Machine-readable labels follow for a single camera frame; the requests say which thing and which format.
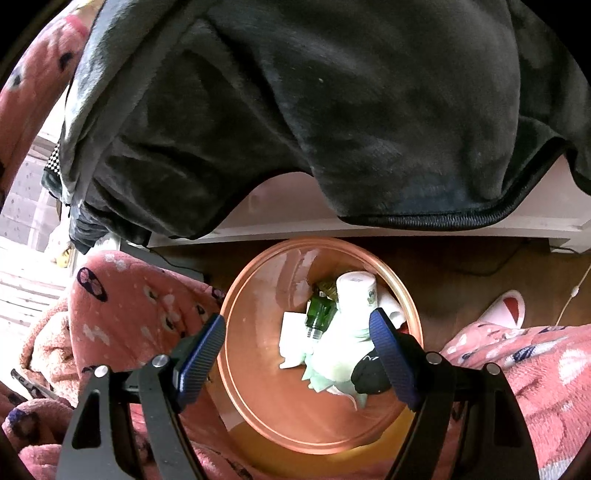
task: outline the brown floor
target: brown floor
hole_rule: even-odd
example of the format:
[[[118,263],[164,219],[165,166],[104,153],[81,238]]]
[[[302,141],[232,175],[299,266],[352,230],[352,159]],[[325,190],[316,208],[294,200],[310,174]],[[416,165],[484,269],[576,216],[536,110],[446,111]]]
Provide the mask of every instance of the brown floor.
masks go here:
[[[421,317],[425,348],[431,350],[440,350],[497,296],[512,288],[524,296],[525,327],[554,324],[591,262],[589,254],[550,253],[547,241],[540,239],[432,236],[346,240],[386,261],[402,279]],[[159,248],[158,252],[173,263],[190,258],[209,283],[227,290],[240,270],[274,243],[190,245]],[[561,323],[590,323],[590,313],[591,275]]]

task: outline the blue gripper pad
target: blue gripper pad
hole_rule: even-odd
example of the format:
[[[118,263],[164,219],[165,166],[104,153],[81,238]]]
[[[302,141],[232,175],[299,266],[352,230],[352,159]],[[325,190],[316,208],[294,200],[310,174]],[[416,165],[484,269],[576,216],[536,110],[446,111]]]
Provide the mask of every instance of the blue gripper pad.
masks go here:
[[[412,335],[397,332],[381,308],[369,317],[369,336],[396,396],[417,411],[423,401],[417,377],[425,352]]]
[[[197,400],[213,363],[226,339],[226,322],[214,314],[201,331],[179,342],[171,356],[178,362],[173,370],[173,386],[180,410]]]

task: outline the electrical cable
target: electrical cable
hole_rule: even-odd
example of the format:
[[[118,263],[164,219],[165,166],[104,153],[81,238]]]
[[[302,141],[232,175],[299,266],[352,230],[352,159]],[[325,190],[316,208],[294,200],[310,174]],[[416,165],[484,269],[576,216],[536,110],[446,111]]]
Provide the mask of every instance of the electrical cable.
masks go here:
[[[148,252],[150,252],[151,254],[158,255],[158,256],[159,256],[159,257],[160,257],[162,260],[164,260],[164,261],[165,261],[165,262],[166,262],[168,265],[170,265],[171,267],[174,267],[174,268],[182,268],[182,269],[184,269],[184,270],[190,270],[191,272],[195,272],[195,273],[198,273],[198,274],[200,274],[200,275],[203,275],[203,273],[202,273],[202,272],[200,272],[199,270],[195,270],[194,268],[191,268],[191,267],[185,267],[185,266],[183,266],[183,265],[175,265],[175,264],[173,264],[173,263],[169,262],[169,261],[168,261],[168,259],[167,259],[167,258],[166,258],[164,255],[162,255],[162,254],[159,254],[159,253],[158,253],[156,250],[153,250],[152,248],[149,248],[149,247],[144,247],[144,248],[145,248],[145,249],[146,249]]]
[[[507,263],[509,263],[513,259],[513,257],[517,255],[519,250],[521,250],[525,245],[527,245],[529,243],[530,243],[530,240],[528,238],[524,239],[503,261],[501,261],[495,268],[493,268],[492,270],[489,270],[489,271],[474,272],[471,270],[464,270],[462,268],[450,267],[449,265],[445,265],[442,262],[439,263],[439,266],[441,266],[442,268],[445,268],[446,270],[452,271],[454,273],[459,273],[462,275],[470,275],[472,277],[491,277],[495,273],[499,272],[505,265],[507,265]]]
[[[580,255],[580,252],[577,252],[574,248],[569,248],[569,247],[552,247],[552,246],[550,246],[550,249],[552,249],[552,250],[564,250],[565,252],[571,252],[572,254]]]
[[[585,278],[587,278],[587,275],[589,275],[589,272],[590,271],[591,271],[591,263],[587,267],[587,270],[585,271],[585,274],[583,275],[583,278],[581,278],[581,280],[579,281],[579,283],[577,283],[576,286],[571,290],[570,297],[566,301],[566,303],[564,304],[564,307],[562,307],[562,311],[560,312],[560,315],[558,315],[558,320],[556,320],[556,324],[554,326],[558,326],[558,324],[562,320],[562,315],[564,315],[564,311],[566,310],[566,307],[568,307],[570,301],[578,295],[579,289],[581,288],[581,285],[585,281]]]

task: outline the white slipper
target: white slipper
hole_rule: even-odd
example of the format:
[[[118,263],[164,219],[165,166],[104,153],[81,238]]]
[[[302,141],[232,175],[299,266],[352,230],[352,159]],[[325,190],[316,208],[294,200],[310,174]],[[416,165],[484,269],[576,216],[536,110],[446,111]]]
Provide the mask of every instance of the white slipper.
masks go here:
[[[525,319],[525,302],[517,290],[505,292],[480,316],[479,322],[494,323],[505,328],[521,328]]]

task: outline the white cable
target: white cable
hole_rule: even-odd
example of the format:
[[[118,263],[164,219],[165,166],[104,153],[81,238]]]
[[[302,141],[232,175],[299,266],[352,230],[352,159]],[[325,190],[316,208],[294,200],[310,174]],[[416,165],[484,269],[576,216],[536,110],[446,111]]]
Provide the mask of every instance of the white cable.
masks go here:
[[[587,267],[587,271],[585,272],[585,275],[583,275],[583,278],[581,278],[581,281],[579,283],[577,283],[576,286],[571,290],[570,297],[566,301],[566,303],[564,304],[564,307],[562,307],[562,311],[560,312],[560,315],[558,315],[558,320],[556,320],[556,324],[554,326],[558,326],[558,324],[560,323],[560,321],[562,319],[562,315],[564,315],[564,311],[566,310],[566,307],[568,307],[570,301],[577,296],[577,294],[579,293],[579,289],[581,288],[581,285],[585,281],[585,278],[587,278],[587,275],[589,275],[590,271],[591,271],[591,264],[589,264],[589,266]]]

